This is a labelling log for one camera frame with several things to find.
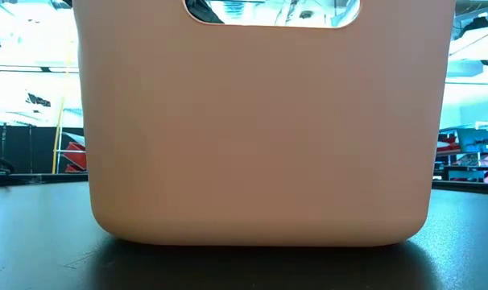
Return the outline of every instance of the table surface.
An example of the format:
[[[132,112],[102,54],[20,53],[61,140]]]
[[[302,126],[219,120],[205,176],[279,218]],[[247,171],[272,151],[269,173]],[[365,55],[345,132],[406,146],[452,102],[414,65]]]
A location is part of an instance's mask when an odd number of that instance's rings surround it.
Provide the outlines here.
[[[86,183],[0,188],[0,290],[132,288],[488,290],[488,195],[433,191],[389,247],[169,247],[105,233]]]

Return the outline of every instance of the black table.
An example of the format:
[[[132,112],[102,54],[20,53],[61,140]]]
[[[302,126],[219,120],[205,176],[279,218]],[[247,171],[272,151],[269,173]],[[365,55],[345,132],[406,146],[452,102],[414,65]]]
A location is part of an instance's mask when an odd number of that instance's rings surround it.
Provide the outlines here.
[[[86,183],[0,188],[0,290],[272,288],[488,290],[488,195],[434,191],[399,245],[238,248],[112,238]]]

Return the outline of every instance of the black countertop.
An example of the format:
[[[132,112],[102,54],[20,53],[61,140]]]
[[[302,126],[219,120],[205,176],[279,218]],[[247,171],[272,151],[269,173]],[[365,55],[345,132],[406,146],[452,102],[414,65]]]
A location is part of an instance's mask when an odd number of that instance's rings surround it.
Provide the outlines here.
[[[238,248],[112,238],[86,183],[0,188],[0,290],[184,288],[488,290],[488,195],[433,191],[399,245]]]

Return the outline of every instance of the plastic bin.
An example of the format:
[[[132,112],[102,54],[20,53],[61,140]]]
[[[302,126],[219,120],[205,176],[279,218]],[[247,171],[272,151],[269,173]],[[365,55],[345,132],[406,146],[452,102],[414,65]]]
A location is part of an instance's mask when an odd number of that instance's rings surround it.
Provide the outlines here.
[[[454,3],[368,0],[321,29],[204,24],[181,0],[76,0],[95,218],[170,245],[411,237]]]

